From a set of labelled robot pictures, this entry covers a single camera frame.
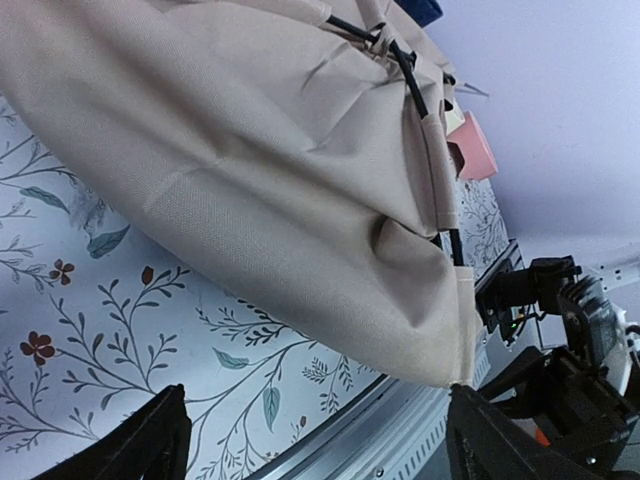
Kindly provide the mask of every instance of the floral wallpaper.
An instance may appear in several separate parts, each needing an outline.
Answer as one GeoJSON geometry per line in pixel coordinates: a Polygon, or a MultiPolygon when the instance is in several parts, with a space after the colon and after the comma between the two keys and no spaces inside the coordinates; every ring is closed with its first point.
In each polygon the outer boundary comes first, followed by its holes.
{"type": "MultiPolygon", "coordinates": [[[[506,232],[488,182],[459,194],[481,275],[506,232]]],[[[130,227],[0,96],[0,478],[37,475],[182,383],[188,478],[239,480],[378,375],[130,227]]]]}

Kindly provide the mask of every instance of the beige cloth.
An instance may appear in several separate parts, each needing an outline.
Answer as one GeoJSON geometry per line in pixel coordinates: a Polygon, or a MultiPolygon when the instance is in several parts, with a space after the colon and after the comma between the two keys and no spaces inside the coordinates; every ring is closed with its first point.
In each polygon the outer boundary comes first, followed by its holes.
{"type": "Polygon", "coordinates": [[[452,70],[390,0],[2,0],[0,42],[30,128],[175,255],[382,372],[471,380],[472,276],[430,243],[452,70]],[[426,119],[332,12],[417,52],[426,119]]]}

